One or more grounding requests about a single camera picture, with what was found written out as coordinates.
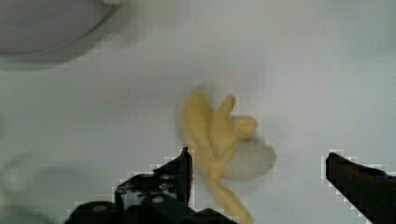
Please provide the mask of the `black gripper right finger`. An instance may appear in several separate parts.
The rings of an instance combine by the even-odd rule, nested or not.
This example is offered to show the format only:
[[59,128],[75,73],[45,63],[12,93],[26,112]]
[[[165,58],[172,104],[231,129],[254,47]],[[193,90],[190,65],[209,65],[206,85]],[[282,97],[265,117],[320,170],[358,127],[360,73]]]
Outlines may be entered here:
[[396,183],[393,175],[349,161],[331,152],[327,180],[373,224],[395,224]]

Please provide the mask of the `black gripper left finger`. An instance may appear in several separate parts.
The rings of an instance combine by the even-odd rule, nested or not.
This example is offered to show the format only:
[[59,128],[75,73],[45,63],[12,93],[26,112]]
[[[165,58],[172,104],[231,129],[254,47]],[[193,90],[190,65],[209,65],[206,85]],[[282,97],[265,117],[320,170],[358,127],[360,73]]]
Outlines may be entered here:
[[192,157],[187,148],[150,174],[118,185],[112,202],[79,205],[64,224],[237,224],[221,213],[189,207]]

